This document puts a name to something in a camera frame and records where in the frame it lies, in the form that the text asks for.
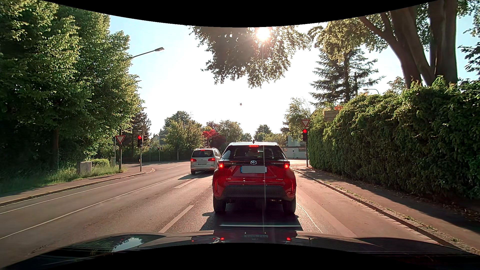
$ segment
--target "sign board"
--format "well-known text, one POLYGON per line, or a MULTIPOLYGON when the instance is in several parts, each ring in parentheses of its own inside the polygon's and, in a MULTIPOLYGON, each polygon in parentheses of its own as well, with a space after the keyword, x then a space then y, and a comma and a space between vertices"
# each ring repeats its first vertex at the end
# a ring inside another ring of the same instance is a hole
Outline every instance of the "sign board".
POLYGON ((123 139, 125 139, 126 135, 117 135, 115 136, 115 139, 117 140, 117 142, 119 144, 121 144, 123 142, 123 139))
POLYGON ((340 112, 339 110, 326 110, 326 111, 324 111, 324 121, 325 122, 333 121, 339 112, 340 112))
POLYGON ((301 123, 306 128, 306 127, 308 127, 308 124, 310 123, 310 120, 302 120, 301 123))

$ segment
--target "asphalt road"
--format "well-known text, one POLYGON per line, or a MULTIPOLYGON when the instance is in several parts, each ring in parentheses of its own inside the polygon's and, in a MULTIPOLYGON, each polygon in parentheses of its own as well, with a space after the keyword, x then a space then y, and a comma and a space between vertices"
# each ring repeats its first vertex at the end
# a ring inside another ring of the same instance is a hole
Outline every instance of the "asphalt road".
MULTIPOLYGON (((291 163, 304 164, 305 160, 291 163)), ((130 164, 130 171, 138 165, 130 164)), ((0 267, 69 244, 114 233, 182 233, 220 224, 275 224, 342 236, 429 241, 406 226, 315 181, 297 176, 296 216, 281 205, 227 204, 216 216, 212 173, 190 174, 190 163, 144 164, 155 172, 113 180, 0 207, 0 267)))

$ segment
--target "license plate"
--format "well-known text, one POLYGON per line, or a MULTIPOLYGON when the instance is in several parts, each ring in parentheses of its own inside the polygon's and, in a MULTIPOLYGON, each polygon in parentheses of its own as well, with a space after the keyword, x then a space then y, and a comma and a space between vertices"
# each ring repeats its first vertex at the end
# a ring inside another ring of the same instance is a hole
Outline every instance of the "license plate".
POLYGON ((266 166, 241 166, 240 172, 241 173, 266 173, 267 167, 266 166))
POLYGON ((268 235, 266 235, 266 234, 249 234, 249 235, 244 235, 243 237, 245 237, 245 238, 268 238, 268 235))

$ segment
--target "car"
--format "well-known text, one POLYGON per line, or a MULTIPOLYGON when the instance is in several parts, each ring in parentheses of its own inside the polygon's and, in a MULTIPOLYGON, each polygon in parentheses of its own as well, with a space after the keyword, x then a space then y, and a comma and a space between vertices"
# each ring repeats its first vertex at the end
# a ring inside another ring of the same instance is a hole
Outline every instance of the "car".
POLYGON ((193 151, 190 158, 190 172, 211 171, 218 168, 218 160, 221 158, 220 151, 217 148, 197 148, 193 151))
POLYGON ((215 213, 239 199, 266 198, 281 203, 286 214, 296 209, 297 180, 290 161, 274 142, 230 143, 212 177, 215 213))

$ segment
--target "traffic light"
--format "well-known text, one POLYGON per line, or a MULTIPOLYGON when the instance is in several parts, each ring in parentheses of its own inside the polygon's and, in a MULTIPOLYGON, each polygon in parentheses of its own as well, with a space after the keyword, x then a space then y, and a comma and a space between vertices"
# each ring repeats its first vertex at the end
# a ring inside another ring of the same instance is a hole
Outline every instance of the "traffic light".
POLYGON ((308 134, 308 131, 306 129, 303 130, 303 141, 306 142, 307 141, 307 134, 308 134))
POLYGON ((142 143, 143 143, 143 137, 142 137, 142 135, 138 135, 138 137, 137 137, 137 147, 142 148, 142 143))

